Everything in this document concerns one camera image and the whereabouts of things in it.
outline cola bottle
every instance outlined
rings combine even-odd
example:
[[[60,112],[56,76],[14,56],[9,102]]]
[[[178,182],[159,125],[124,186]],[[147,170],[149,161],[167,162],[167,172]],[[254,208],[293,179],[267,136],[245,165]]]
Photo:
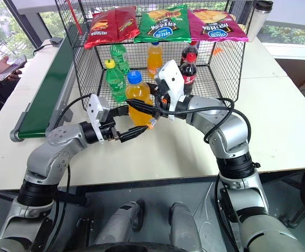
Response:
[[[195,54],[190,52],[187,54],[185,62],[180,66],[180,72],[184,78],[184,94],[186,95],[191,94],[193,89],[193,83],[197,72],[195,61]]]
[[[189,45],[184,48],[182,52],[182,59],[180,60],[180,65],[182,65],[185,62],[186,56],[189,53],[194,53],[196,58],[198,58],[198,48],[196,48],[197,41],[192,41],[189,43]]]

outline tree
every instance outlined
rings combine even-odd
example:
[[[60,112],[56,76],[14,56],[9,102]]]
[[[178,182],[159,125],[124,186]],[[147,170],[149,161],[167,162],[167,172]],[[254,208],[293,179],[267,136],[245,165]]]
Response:
[[[63,38],[65,36],[65,29],[58,12],[44,12],[40,15],[53,37]]]
[[[303,29],[265,25],[259,34],[262,42],[305,45],[305,30]]]
[[[33,45],[11,15],[7,7],[0,1],[0,58],[7,54],[11,59],[26,55],[32,57]]]

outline green conveyor belt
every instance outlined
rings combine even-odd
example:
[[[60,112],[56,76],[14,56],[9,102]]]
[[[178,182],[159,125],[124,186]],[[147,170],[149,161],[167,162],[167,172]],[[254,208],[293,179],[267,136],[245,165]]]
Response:
[[[20,139],[45,137],[73,56],[65,37],[18,131]]]

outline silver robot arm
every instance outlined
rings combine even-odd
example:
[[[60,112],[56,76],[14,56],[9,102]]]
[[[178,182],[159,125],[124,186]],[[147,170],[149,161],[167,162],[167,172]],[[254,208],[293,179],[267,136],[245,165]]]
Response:
[[[125,142],[148,128],[116,131],[113,117],[127,115],[128,106],[110,110],[105,98],[94,94],[87,113],[91,123],[58,127],[32,151],[19,195],[13,200],[0,232],[0,251],[43,251],[52,231],[52,220],[47,216],[70,160],[89,144],[112,139]]]
[[[155,80],[163,90],[162,95],[167,91],[170,96],[169,111],[225,107],[217,99],[183,96],[184,80],[173,60],[164,65]],[[226,113],[226,110],[209,110],[178,117],[206,134]],[[224,185],[220,192],[227,219],[238,223],[245,251],[305,251],[279,220],[268,215],[268,201],[257,172],[259,164],[251,160],[247,136],[246,122],[234,114],[208,136]]]

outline green bottle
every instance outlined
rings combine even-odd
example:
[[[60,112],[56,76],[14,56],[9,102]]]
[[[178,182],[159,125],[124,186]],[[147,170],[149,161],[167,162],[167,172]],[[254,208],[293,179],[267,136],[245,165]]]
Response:
[[[116,66],[113,59],[107,59],[105,61],[107,68],[106,82],[111,90],[112,96],[116,102],[125,101],[125,80],[121,70]]]
[[[112,44],[110,47],[110,55],[122,73],[126,75],[130,71],[130,67],[125,46],[122,44]]]

